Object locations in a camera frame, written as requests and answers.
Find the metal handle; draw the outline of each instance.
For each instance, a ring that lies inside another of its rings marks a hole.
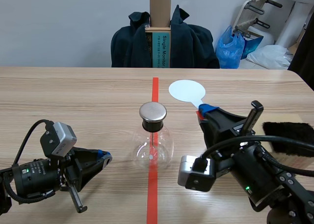
[[[264,10],[262,10],[262,9],[260,9],[260,8],[257,8],[256,6],[253,6],[253,5],[251,5],[250,3],[247,3],[247,4],[245,5],[244,9],[249,9],[249,10],[251,10],[251,11],[253,11],[253,12],[255,12],[255,13],[258,13],[258,14],[260,14],[260,15],[263,15],[263,14],[265,13]]]
[[[235,31],[241,33],[242,36],[245,36],[246,38],[251,38],[251,34],[239,29],[237,26],[235,27]]]
[[[269,29],[270,25],[267,23],[262,22],[261,20],[259,20],[258,18],[256,18],[254,24],[258,24],[260,26],[262,26],[263,28]]]
[[[275,1],[273,1],[273,0],[266,0],[265,3],[272,4],[272,5],[274,5],[274,6],[278,7],[278,8],[282,8],[282,7],[283,7],[282,4],[280,4],[280,3],[278,3],[278,2],[275,2]]]

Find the black cable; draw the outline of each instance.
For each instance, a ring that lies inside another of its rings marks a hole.
[[[235,144],[240,144],[242,142],[251,142],[251,141],[280,142],[280,143],[289,144],[291,146],[295,146],[298,148],[303,148],[303,149],[314,151],[314,145],[304,143],[298,140],[289,139],[289,138],[277,137],[277,136],[244,136],[244,137],[235,137],[232,139],[224,140],[222,142],[215,144],[214,146],[207,149],[202,154],[201,158],[206,159],[216,150],[223,149],[231,145],[235,145]]]
[[[304,169],[298,169],[298,168],[292,168],[292,167],[288,167],[286,165],[283,165],[281,163],[279,163],[277,160],[275,160],[273,157],[271,157],[269,154],[264,153],[264,151],[262,150],[261,147],[257,147],[257,151],[259,153],[262,154],[262,157],[265,158],[265,160],[267,162],[269,162],[270,164],[272,164],[275,167],[278,167],[282,170],[294,173],[294,174],[298,174],[298,175],[302,175],[302,176],[309,176],[309,177],[314,177],[314,171],[311,170],[304,170]]]
[[[5,190],[8,193],[8,195],[10,195],[10,197],[12,199],[14,199],[15,201],[17,201],[19,203],[37,203],[37,202],[40,202],[44,199],[50,198],[50,197],[55,195],[55,192],[52,191],[51,193],[47,194],[46,196],[42,196],[42,197],[38,197],[38,198],[22,198],[22,197],[18,196],[16,193],[14,193],[14,191],[10,185],[10,178],[9,178],[8,172],[5,172],[3,174],[3,183],[4,183],[4,187],[5,187]]]
[[[22,144],[21,144],[21,147],[20,147],[20,149],[19,149],[18,154],[17,154],[16,157],[15,157],[15,160],[14,160],[14,163],[13,163],[13,164],[17,164],[17,163],[18,163],[18,161],[19,161],[19,159],[20,159],[20,156],[21,156],[21,154],[22,154],[22,152],[23,152],[23,149],[24,149],[24,147],[25,147],[25,145],[26,145],[26,143],[27,143],[27,140],[29,139],[30,135],[31,135],[32,132],[35,130],[35,128],[36,128],[39,124],[41,124],[41,123],[43,123],[43,122],[44,122],[46,125],[49,124],[49,123],[53,123],[53,122],[51,122],[51,121],[49,121],[49,120],[41,119],[41,120],[35,122],[34,125],[32,125],[32,127],[30,128],[30,130],[29,130],[28,133],[26,134],[26,136],[25,136],[25,138],[24,138],[24,140],[23,140],[23,142],[22,142]]]

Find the blue plastic bag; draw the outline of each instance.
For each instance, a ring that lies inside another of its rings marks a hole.
[[[220,68],[237,69],[244,50],[244,39],[239,34],[232,36],[232,28],[229,26],[218,40],[216,55]]]

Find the glass flask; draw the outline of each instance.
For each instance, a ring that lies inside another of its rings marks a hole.
[[[141,106],[139,115],[143,123],[133,134],[133,160],[145,170],[167,168],[173,157],[173,139],[163,125],[167,110],[157,102],[148,102]]]

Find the black jacket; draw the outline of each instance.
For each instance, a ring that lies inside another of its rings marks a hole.
[[[171,68],[219,68],[212,46],[212,35],[206,28],[188,25],[189,17],[177,8],[171,20]],[[130,26],[115,33],[111,42],[112,67],[152,67],[145,34],[149,24],[147,12],[129,15]]]

